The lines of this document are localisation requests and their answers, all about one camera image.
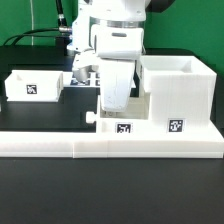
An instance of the white box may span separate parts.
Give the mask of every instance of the white box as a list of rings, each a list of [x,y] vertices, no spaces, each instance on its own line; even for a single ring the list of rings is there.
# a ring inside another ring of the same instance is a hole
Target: white box
[[[214,71],[194,56],[143,56],[140,64],[147,120],[164,130],[169,119],[184,119],[189,131],[208,126]]]
[[[13,70],[5,88],[8,101],[57,102],[63,89],[63,72]]]

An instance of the white robot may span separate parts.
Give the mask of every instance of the white robot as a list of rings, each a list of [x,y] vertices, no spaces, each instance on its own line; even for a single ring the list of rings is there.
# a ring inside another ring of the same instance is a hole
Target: white robot
[[[85,71],[91,66],[100,74],[104,111],[124,112],[127,107],[135,62],[143,50],[145,8],[149,3],[79,1],[79,17],[73,23],[74,41],[69,48],[82,53],[76,56],[73,71],[79,81],[87,78]]]

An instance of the small white cube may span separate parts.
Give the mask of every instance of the small white cube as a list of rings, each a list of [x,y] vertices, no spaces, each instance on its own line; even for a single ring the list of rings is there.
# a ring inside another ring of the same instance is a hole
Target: small white cube
[[[63,72],[13,70],[5,89],[8,101],[57,102],[63,90]]]

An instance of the white plastic container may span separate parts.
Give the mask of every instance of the white plastic container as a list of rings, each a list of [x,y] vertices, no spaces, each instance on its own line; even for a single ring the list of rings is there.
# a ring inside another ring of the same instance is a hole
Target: white plastic container
[[[63,89],[63,72],[13,70],[5,88],[8,101],[57,102]]]

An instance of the white base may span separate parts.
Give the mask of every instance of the white base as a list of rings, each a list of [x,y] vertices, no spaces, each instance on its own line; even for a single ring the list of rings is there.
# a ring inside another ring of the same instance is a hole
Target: white base
[[[1,132],[0,157],[223,158],[224,141],[213,124],[207,134]]]

